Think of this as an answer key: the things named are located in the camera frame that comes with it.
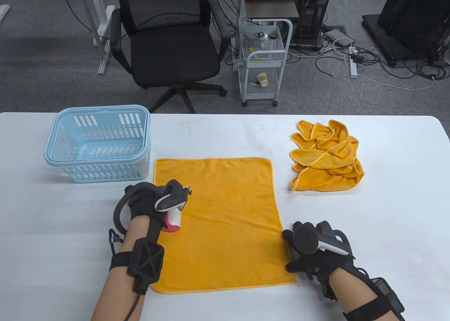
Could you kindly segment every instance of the hand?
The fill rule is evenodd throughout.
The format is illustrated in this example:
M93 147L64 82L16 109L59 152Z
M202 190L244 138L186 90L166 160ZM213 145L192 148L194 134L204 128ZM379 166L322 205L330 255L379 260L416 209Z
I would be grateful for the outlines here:
M322 251L318 249L315 252L312 249L312 254L301 252L299 247L294 245L294 239L298 239L295 238L296 229L301 225L301 222L296 222L293 231L283 231L283 238L287 241L293 258L293 261L286 265L286 270L289 273L306 273L310 280L313 280L313 276L316 276L317 280L322 284L323 295L331 298L333 294L330 294L332 291L328 283L329 276L338 268L355 268L353 265L354 257L351 252L349 255L338 255L328 250ZM301 248L310 249L311 245L301 245Z
M151 183L149 186L138 189L128 201L130 207L131 219L137 216L148 216L150 221L157 219L161 225L167 228L166 215L167 212L159 212L155 209L156 202L162 198L164 193ZM131 191L134 186L128 186L125 189L125 193Z

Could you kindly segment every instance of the chair base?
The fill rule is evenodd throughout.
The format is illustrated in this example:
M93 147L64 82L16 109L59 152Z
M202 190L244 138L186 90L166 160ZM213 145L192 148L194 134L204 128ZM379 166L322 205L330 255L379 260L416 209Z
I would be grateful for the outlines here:
M191 100L189 99L188 90L211 90L218 91L220 97L225 97L227 94L227 90L223 86L219 86L216 84L207 84L207 83L189 83L182 86L171 86L158 100L148 109L150 113L155 112L161 105L166 103L172 96L180 95L183 99L183 102L186 104L189 112L191 114L195 114L195 109L192 106Z

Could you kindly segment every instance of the gray carpet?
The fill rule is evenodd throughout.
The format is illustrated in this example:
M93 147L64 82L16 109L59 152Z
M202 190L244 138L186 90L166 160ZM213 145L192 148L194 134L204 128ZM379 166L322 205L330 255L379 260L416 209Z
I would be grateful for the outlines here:
M361 26L361 16L380 12L385 1L331 0L326 24L345 25L357 45L373 48ZM87 23L80 0L69 2ZM92 36L73 17L65 1L0 0L0 4L5 3L11 9L0 24L0 112L60 111L70 106L130 103L150 106L164 92L165 88L143 90L137 86L112 57L106 74L97 75L99 58ZM118 0L105 3L118 5ZM128 44L125 38L125 51L129 51ZM224 63L220 74L209 82L223 84L228 96L191 93L191 99L200 114L430 115L437 117L450 133L450 79L436 82L426 90L406 91L361 77L350 80L344 63L334 59L323 59L319 65L335 78L319 72L314 59L287 65L276 108L269 101L252 102L243 108L237 75ZM359 72L403 88L431 84L420 77L396 79L379 65ZM395 73L409 75L403 69L396 69ZM174 97L159 112L185 113L187 109L180 98Z

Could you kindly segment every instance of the black wrist brace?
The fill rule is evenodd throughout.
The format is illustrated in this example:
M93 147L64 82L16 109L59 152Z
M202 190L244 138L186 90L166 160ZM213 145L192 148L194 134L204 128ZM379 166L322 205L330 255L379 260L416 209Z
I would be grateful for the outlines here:
M164 259L164 248L157 243L162 225L158 220L150 223L146 238L137 239L131 252L119 252L111 258L111 271L115 267L128 267L127 274L135 278L133 291L145 295L148 286L159 281Z
M376 299L362 305L354 311L348 314L343 313L347 321L373 321L389 311L392 311L400 321L405 321L401 316L405 308L386 280L383 278L370 279L367 272L362 268L344 266L342 269L363 281L377 295ZM327 296L325 296L325 293L324 296L332 300L337 300L336 295L329 285L329 281L327 281L326 286Z

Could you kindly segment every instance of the orange towel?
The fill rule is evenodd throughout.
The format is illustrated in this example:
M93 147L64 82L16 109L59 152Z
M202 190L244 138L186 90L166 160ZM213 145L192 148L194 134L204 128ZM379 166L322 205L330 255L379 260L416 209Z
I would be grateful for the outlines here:
M347 127L331 120L328 127L301 121L292 140L300 149L291 152L296 162L297 178L291 181L293 191L345 191L359 184L364 176L356 158L358 140L349 135Z
M191 186L181 229L161 233L165 249L158 293L207 292L292 284L273 189L262 158L156 161L156 185Z

